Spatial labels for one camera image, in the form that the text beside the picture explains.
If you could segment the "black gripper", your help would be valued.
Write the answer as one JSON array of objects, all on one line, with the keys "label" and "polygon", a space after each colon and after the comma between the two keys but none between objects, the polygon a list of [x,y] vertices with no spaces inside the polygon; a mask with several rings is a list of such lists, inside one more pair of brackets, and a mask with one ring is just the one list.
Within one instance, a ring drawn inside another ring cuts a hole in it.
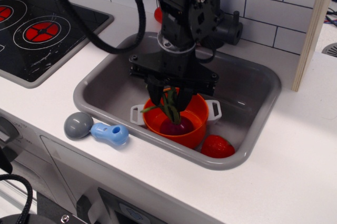
[{"label": "black gripper", "polygon": [[184,111],[197,93],[212,96],[218,74],[202,65],[196,47],[176,50],[167,40],[145,38],[131,52],[131,74],[144,79],[150,99],[159,105],[166,86],[178,87],[176,109]]}]

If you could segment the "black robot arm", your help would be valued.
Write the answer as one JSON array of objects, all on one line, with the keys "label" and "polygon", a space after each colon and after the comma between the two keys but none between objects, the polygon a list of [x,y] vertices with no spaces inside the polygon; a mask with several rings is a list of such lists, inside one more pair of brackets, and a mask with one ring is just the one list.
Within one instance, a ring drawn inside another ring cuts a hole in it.
[{"label": "black robot arm", "polygon": [[155,105],[166,85],[178,87],[175,107],[184,111],[193,95],[212,95],[218,75],[205,68],[195,55],[196,45],[215,31],[220,13],[219,0],[159,0],[161,30],[159,51],[129,57],[131,74],[143,78]]}]

